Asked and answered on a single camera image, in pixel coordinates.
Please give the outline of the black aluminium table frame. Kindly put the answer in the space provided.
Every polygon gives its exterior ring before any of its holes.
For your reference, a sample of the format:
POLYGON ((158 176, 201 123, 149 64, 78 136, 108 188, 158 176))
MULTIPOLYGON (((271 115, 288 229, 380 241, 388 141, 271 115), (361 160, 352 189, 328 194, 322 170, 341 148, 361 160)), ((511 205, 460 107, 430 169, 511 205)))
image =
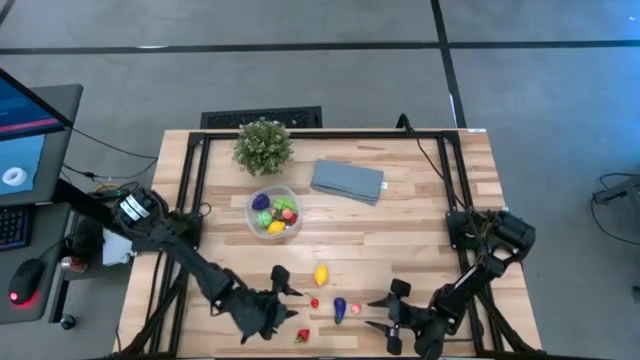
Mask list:
POLYGON ((233 133, 165 133, 152 186, 170 206, 203 207, 200 253, 236 272, 248 285, 265 289, 275 265, 291 275, 303 293, 286 299, 299 314, 287 320, 271 340, 241 334, 229 315, 212 317, 197 285, 190 283, 183 318, 166 318, 156 349, 176 347, 180 358, 202 357, 383 357, 386 340, 366 321, 384 322, 383 308, 368 302, 383 298, 393 279, 412 287, 409 302, 428 304, 433 292, 460 276, 458 253, 451 248, 445 216, 447 189, 469 197, 478 209, 505 207, 487 134, 461 130, 458 142, 415 139, 402 131, 316 129, 293 136, 293 160, 280 175, 253 177, 233 160, 233 133), (375 206, 314 190, 314 165, 326 159, 380 170, 384 188, 375 206), (302 226, 290 237, 265 240, 254 235, 244 208, 249 196, 270 185, 293 190, 302 206, 302 226), (318 287, 314 271, 328 267, 318 287), (311 293, 319 307, 310 306, 311 293), (334 299, 343 297, 346 313, 334 323, 334 299), (351 313, 360 304, 361 313, 351 313), (308 328, 307 343, 296 344, 308 328), (179 331, 173 338, 172 332, 179 331))

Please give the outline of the grey floor device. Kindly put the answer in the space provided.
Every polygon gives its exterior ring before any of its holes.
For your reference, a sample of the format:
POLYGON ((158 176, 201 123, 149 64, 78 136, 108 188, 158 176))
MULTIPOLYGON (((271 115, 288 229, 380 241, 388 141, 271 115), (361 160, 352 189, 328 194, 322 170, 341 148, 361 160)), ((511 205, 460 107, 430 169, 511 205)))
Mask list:
POLYGON ((600 205, 619 198, 627 198, 634 206, 640 206, 640 175, 628 175, 621 183, 593 194, 595 203, 600 205))

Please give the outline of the black keyboard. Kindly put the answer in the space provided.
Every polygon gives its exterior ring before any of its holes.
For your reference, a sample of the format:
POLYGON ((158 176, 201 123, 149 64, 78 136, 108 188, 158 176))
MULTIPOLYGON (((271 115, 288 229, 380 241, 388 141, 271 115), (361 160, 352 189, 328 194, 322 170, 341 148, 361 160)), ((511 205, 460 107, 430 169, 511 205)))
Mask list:
POLYGON ((0 207, 0 252, 29 245, 33 212, 33 205, 0 207))

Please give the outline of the computer monitor with blue screen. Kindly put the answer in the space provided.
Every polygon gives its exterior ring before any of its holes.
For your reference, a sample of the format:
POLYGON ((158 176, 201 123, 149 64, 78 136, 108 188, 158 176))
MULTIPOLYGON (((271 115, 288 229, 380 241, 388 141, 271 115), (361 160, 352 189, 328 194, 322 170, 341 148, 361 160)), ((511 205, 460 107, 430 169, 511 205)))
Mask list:
POLYGON ((83 90, 28 88, 0 67, 0 207, 54 200, 83 90))

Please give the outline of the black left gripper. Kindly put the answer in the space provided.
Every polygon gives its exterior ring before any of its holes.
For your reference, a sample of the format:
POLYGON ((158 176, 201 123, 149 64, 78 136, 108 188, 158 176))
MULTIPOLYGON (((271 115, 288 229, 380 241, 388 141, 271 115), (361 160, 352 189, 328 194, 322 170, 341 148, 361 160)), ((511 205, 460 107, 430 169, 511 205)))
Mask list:
POLYGON ((290 273, 284 267, 274 267, 271 272, 272 288, 258 291, 242 284, 234 304, 234 321, 242 333, 241 344, 255 334, 270 340, 276 329, 298 311, 289 310, 280 300, 279 293, 286 296, 303 296, 303 293, 288 284, 290 273))

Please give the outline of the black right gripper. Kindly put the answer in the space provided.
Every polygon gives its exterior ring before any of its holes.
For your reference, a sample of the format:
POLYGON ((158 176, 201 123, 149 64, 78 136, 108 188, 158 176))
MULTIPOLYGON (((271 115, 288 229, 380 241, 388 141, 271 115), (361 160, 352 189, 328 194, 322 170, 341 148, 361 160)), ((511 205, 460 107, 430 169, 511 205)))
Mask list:
POLYGON ((426 310, 412 306, 403 301, 411 292, 411 285, 400 279, 393 279, 390 292, 380 300, 368 302, 369 307, 388 307, 388 317, 393 325, 366 321, 367 325, 381 331, 387 337, 387 351, 393 355, 402 353, 400 330, 409 329, 414 333, 414 351, 421 358, 438 358, 440 356, 440 339, 432 333, 435 320, 426 310))

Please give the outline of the green potted plant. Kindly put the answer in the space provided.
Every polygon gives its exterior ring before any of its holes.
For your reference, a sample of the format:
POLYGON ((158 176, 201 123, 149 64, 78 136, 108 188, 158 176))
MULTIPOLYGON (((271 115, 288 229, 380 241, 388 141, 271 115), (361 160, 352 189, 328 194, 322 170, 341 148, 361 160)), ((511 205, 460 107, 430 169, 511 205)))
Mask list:
POLYGON ((253 177, 280 174, 293 159, 290 134, 277 121, 241 126, 233 150, 234 161, 253 177))

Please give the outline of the red can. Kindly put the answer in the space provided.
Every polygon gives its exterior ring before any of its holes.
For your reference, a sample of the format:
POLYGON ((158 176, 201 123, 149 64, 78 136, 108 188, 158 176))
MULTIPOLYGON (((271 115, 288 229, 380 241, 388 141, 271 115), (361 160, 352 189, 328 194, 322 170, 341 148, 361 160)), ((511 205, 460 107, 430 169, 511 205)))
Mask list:
POLYGON ((88 264, 75 256, 65 256, 60 260, 60 266, 65 271, 74 273, 84 273, 88 269, 88 264))

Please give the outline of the black mouse with red light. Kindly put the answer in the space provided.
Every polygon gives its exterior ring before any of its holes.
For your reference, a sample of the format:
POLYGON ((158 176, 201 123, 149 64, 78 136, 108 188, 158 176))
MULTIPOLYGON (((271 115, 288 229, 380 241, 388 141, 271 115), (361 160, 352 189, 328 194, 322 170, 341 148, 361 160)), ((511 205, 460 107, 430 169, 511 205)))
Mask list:
POLYGON ((44 269, 45 263, 40 258, 24 261, 10 280, 8 289, 10 302, 15 305, 27 303, 35 294, 44 269))

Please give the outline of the grey desk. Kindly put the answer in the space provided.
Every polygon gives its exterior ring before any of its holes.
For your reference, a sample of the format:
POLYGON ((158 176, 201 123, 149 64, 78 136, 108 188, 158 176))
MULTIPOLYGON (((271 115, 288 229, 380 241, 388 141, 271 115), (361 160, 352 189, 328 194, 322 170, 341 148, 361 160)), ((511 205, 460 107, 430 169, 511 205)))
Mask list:
POLYGON ((71 207, 65 203, 38 206, 30 245, 0 252, 0 325, 37 321, 44 315, 70 213, 71 207), (44 262, 44 271, 38 288, 26 303, 13 304, 9 299, 12 276, 23 262, 39 256, 44 262))

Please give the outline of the clear plastic tupperware container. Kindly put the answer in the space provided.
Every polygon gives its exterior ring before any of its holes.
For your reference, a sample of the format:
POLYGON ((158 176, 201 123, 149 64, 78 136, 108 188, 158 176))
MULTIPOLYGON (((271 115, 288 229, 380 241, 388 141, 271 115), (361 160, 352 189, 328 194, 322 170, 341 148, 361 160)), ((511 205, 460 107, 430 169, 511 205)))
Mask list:
POLYGON ((249 226, 249 229, 258 237, 261 239, 265 239, 265 240, 275 240, 275 239, 279 239, 279 238, 284 238, 284 237, 288 237, 288 236, 292 236, 294 235, 296 232, 298 232, 302 226, 302 218, 303 218, 303 212, 302 212, 302 206, 300 204, 300 202, 298 201, 298 199, 296 198, 295 193, 287 186, 284 185, 272 185, 272 186, 268 186, 265 188, 262 188, 256 192, 254 192, 252 195, 249 196, 248 200, 245 202, 245 218, 247 220, 247 224, 249 226), (286 229, 277 235, 268 235, 267 234, 267 228, 261 228, 258 224, 257 224, 257 216, 261 211, 254 211, 251 207, 252 201, 255 198, 256 195, 258 195, 259 193, 266 193, 271 200, 271 205, 268 209, 263 210, 263 211, 270 211, 272 216, 273 216, 273 221, 278 220, 278 221, 282 221, 285 222, 287 224, 286 229), (291 197, 297 205, 297 210, 298 212, 295 213, 298 216, 297 222, 295 224, 290 224, 288 222, 288 220, 284 219, 282 217, 282 211, 277 211, 274 207, 273 207, 273 201, 275 200, 276 197, 279 196, 287 196, 287 197, 291 197))

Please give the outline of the white box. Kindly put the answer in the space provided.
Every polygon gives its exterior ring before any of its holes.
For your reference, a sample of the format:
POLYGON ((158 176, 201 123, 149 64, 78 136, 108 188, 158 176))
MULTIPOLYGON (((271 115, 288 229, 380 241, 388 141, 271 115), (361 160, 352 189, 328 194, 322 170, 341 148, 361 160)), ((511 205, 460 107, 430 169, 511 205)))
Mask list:
POLYGON ((102 229, 104 239, 102 245, 102 264, 115 266, 127 264, 136 253, 133 251, 132 241, 107 228, 102 229))

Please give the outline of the black floor vent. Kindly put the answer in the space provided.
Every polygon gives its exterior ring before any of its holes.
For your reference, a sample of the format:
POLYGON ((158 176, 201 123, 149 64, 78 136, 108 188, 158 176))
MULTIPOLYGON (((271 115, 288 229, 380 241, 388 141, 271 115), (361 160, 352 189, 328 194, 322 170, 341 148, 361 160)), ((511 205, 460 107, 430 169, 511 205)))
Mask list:
POLYGON ((283 124, 286 128, 322 128, 320 106, 202 112, 201 129, 239 129, 257 121, 283 124))

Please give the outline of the grey folded cloth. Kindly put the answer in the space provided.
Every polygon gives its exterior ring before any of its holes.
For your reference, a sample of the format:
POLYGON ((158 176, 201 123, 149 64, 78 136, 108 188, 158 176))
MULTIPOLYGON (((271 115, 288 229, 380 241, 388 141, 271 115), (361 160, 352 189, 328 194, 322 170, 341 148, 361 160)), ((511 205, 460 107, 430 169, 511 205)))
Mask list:
POLYGON ((380 198, 383 177, 380 170, 319 159, 314 167, 311 187, 375 206, 380 198))

